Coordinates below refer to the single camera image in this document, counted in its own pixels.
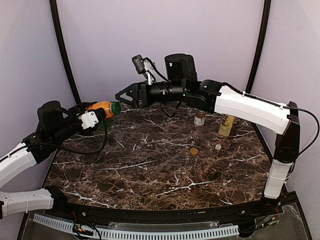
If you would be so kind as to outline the orange juice bottle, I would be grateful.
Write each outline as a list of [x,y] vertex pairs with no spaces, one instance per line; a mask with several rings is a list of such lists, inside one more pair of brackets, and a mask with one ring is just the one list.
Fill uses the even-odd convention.
[[89,106],[87,110],[100,110],[104,119],[109,119],[121,113],[121,105],[118,102],[101,101]]

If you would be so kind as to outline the brown coffee bottle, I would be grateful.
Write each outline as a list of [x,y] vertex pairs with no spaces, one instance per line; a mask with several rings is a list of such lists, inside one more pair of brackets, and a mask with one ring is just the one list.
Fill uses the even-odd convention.
[[206,112],[203,110],[196,110],[194,116],[194,134],[200,136],[204,129],[204,124],[206,120]]

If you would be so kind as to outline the gold bottle cap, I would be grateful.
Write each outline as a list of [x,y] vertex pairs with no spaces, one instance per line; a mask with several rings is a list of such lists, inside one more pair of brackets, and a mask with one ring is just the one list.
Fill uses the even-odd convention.
[[198,150],[196,147],[192,147],[192,148],[190,149],[190,154],[191,154],[192,156],[197,156],[197,155],[199,154],[199,150]]

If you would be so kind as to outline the yellow tea bottle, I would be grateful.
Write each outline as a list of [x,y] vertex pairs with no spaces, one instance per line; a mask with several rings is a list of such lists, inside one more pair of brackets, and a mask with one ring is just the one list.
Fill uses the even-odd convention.
[[228,137],[231,133],[231,129],[234,123],[235,117],[232,115],[223,114],[221,121],[220,121],[220,127],[218,130],[218,135],[220,137]]

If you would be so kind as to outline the pale yellow bottle cap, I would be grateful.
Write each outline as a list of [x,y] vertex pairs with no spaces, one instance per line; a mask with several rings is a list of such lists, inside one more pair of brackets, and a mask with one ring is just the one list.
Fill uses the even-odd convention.
[[221,146],[220,144],[216,144],[216,145],[215,145],[215,149],[216,149],[217,151],[219,151],[219,150],[222,149],[222,146]]

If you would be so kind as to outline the green plastic bottle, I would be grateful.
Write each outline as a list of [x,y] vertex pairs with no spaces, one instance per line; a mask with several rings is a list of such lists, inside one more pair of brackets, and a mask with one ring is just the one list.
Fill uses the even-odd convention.
[[104,122],[105,122],[105,124],[106,124],[106,126],[109,128],[111,125],[112,125],[112,121],[111,121],[111,119],[105,119],[104,120]]

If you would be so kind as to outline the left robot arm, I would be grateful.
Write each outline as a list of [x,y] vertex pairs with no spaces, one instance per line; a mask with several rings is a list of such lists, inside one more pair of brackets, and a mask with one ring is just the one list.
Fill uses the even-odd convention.
[[[90,133],[113,116],[112,103],[85,102],[65,109],[57,100],[42,105],[37,110],[38,126],[34,133],[25,137],[12,151],[0,159],[0,185],[25,170],[38,165],[57,150],[66,151],[63,145],[74,134]],[[0,217],[34,210],[50,210],[66,196],[57,187],[32,191],[1,192]]]

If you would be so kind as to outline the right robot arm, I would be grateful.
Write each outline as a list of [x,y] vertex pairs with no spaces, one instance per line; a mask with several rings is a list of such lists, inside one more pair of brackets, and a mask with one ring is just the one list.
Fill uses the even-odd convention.
[[199,81],[194,58],[176,53],[164,58],[167,76],[157,82],[151,71],[157,68],[148,57],[136,55],[132,62],[145,81],[133,83],[115,95],[116,100],[132,108],[146,108],[154,103],[181,102],[207,113],[234,116],[263,126],[276,133],[275,150],[264,197],[277,199],[300,150],[300,108],[294,103],[278,103],[245,91],[227,82]]

